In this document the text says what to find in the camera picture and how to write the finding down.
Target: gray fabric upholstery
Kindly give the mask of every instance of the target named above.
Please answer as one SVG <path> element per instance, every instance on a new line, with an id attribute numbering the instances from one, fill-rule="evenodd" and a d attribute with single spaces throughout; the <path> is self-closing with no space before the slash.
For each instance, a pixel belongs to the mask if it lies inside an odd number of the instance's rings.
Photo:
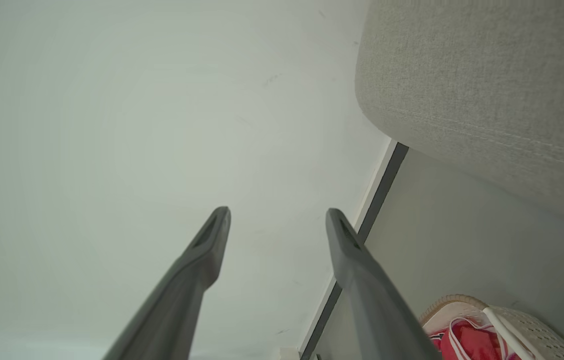
<path id="1" fill-rule="evenodd" d="M 364 114 L 397 141 L 564 214 L 564 1 L 413 3 L 371 5 L 355 78 Z"/>

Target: wall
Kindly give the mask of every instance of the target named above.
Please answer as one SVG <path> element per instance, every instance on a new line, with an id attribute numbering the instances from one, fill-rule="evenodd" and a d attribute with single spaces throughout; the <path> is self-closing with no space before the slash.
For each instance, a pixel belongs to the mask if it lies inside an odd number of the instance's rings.
<path id="1" fill-rule="evenodd" d="M 388 143 L 354 95 L 366 5 L 0 1 L 0 349 L 28 349 L 3 353 L 99 357 L 220 205 L 192 358 L 298 346 L 324 213 Z"/>
<path id="2" fill-rule="evenodd" d="M 531 313 L 564 335 L 564 218 L 409 150 L 366 241 L 419 316 L 466 294 Z M 346 296 L 316 349 L 360 359 Z"/>

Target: baseboard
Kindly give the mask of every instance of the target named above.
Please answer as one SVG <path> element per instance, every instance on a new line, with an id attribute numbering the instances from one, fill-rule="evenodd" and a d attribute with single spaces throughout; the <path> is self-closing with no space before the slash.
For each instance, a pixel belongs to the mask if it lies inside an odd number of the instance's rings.
<path id="1" fill-rule="evenodd" d="M 398 144 L 398 142 L 395 141 L 394 139 L 390 139 L 388 141 L 386 148 L 385 148 L 385 151 L 384 151 L 384 155 L 381 157 L 379 165 L 376 167 L 376 169 L 373 173 L 373 176 L 371 178 L 371 182 L 369 182 L 369 185 L 366 189 L 366 193 L 364 194 L 364 198 L 362 198 L 362 203 L 360 204 L 360 207 L 357 211 L 357 214 L 355 215 L 355 218 L 353 219 L 353 222 L 352 222 L 353 227 L 355 228 L 355 230 L 357 232 L 360 232 L 360 228 L 362 227 L 362 223 L 364 222 L 365 218 L 367 217 L 367 214 L 369 212 L 369 208 L 371 207 L 371 203 L 372 203 L 372 201 L 373 201 L 373 199 L 376 195 L 376 192 L 378 191 L 378 187 L 380 186 L 380 182 L 382 181 L 383 176 L 387 172 L 387 166 L 389 165 L 389 162 L 392 159 L 394 152 L 396 151 L 397 144 Z M 319 305 L 317 306 L 317 309 L 316 309 L 315 315 L 314 315 L 314 317 L 311 321 L 311 324 L 309 325 L 309 327 L 306 330 L 306 336 L 304 337 L 304 340 L 302 341 L 302 344 L 300 345 L 300 347 L 298 347 L 300 354 L 304 354 L 305 350 L 307 350 L 307 345 L 309 344 L 312 336 L 314 335 L 314 332 L 316 330 L 316 326 L 318 326 L 320 318 L 323 316 L 324 308 L 327 305 L 329 298 L 333 297 L 333 294 L 334 294 L 333 289 L 334 289 L 335 285 L 336 285 L 335 277 L 333 276 L 333 274 L 330 274 L 330 279 L 328 280 L 327 285 L 324 289 L 324 294 L 322 296 L 322 299 L 321 299 Z"/>

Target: white plastic basket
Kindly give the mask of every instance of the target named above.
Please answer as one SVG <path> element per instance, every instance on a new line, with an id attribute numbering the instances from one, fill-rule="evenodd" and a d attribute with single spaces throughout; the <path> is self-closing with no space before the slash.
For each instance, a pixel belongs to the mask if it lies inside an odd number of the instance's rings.
<path id="1" fill-rule="evenodd" d="M 542 321 L 518 310 L 489 306 L 471 296 L 445 296 L 431 305 L 419 321 L 424 332 L 432 334 L 447 328 L 457 317 L 478 325 L 492 324 L 522 360 L 564 360 L 564 339 Z"/>

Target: stitching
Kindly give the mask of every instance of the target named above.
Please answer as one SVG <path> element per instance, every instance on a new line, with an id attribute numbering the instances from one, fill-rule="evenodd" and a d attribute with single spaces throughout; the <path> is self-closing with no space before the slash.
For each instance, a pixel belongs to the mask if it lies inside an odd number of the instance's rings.
<path id="1" fill-rule="evenodd" d="M 483 126 L 480 126 L 480 125 L 474 125 L 474 124 L 472 124 L 472 123 L 467 123 L 467 122 L 464 122 L 464 121 L 453 120 L 453 119 L 450 119 L 450 118 L 444 118 L 444 117 L 439 117 L 439 116 L 430 115 L 430 114 L 429 114 L 429 115 L 425 115 L 425 114 L 422 114 L 422 113 L 418 113 L 418 112 L 414 112 L 414 111 L 410 111 L 410 110 L 405 110 L 405 109 L 398 109 L 398 108 L 395 108 L 395 107 L 389 107 L 389 106 L 387 106 L 387 107 L 385 107 L 385 108 L 388 109 L 388 110 L 392 110 L 392 111 L 394 111 L 394 112 L 404 112 L 404 113 L 406 113 L 406 114 L 412 114 L 413 116 L 419 116 L 419 117 L 428 116 L 428 117 L 431 117 L 431 118 L 433 118 L 433 119 L 440 119 L 440 120 L 444 120 L 444 121 L 451 121 L 452 123 L 457 123 L 457 124 L 465 125 L 465 126 L 471 126 L 471 127 L 473 127 L 473 128 L 477 128 L 477 129 L 484 130 L 484 131 L 486 131 L 486 132 L 493 132 L 493 133 L 497 133 L 497 134 L 502 134 L 502 135 L 506 135 L 506 136 L 509 136 L 509 137 L 514 137 L 514 138 L 516 138 L 516 139 L 522 139 L 522 140 L 524 140 L 524 141 L 534 142 L 534 143 L 537 143 L 537 144 L 541 144 L 541 145 L 544 145 L 544 146 L 548 146 L 548 147 L 550 147 L 550 148 L 554 148 L 554 149 L 557 149 L 557 150 L 563 150 L 563 151 L 564 151 L 564 147 L 563 147 L 563 146 L 558 146 L 558 145 L 554 145 L 554 144 L 552 144 L 552 143 L 548 143 L 548 142 L 544 142 L 544 141 L 539 141 L 539 140 L 536 140 L 536 139 L 531 139 L 531 138 L 529 138 L 529 137 L 524 137 L 524 136 L 520 136 L 520 135 L 511 134 L 511 133 L 509 133 L 509 132 L 505 132 L 505 131 L 502 131 L 502 130 L 490 129 L 490 128 L 488 128 L 488 127 L 483 127 Z"/>
<path id="2" fill-rule="evenodd" d="M 463 131 L 460 131 L 460 130 L 452 129 L 452 128 L 446 127 L 444 125 L 439 125 L 438 123 L 426 122 L 427 119 L 422 117 L 421 115 L 419 116 L 419 118 L 415 117 L 413 119 L 419 121 L 420 123 L 425 123 L 425 124 L 428 124 L 428 125 L 431 125 L 431 126 L 435 126 L 436 128 L 449 130 L 451 132 L 456 132 L 456 133 L 463 134 L 463 135 L 468 135 L 470 137 L 475 137 L 475 138 L 481 139 L 483 141 L 488 141 L 488 142 L 492 142 L 492 143 L 497 144 L 497 145 L 506 146 L 507 148 L 512 148 L 512 149 L 515 149 L 515 150 L 524 151 L 526 153 L 531 153 L 532 155 L 536 155 L 536 157 L 546 158 L 548 160 L 552 160 L 554 162 L 559 162 L 559 163 L 564 164 L 564 160 L 556 159 L 556 158 L 551 157 L 549 155 L 545 155 L 544 153 L 533 152 L 531 150 L 527 150 L 526 148 L 513 146 L 513 145 L 508 144 L 508 143 L 502 143 L 502 142 L 496 141 L 494 139 L 489 139 L 488 137 L 483 137 L 483 136 L 479 136 L 479 135 L 476 135 L 476 134 L 472 134 L 470 132 L 463 132 Z"/>

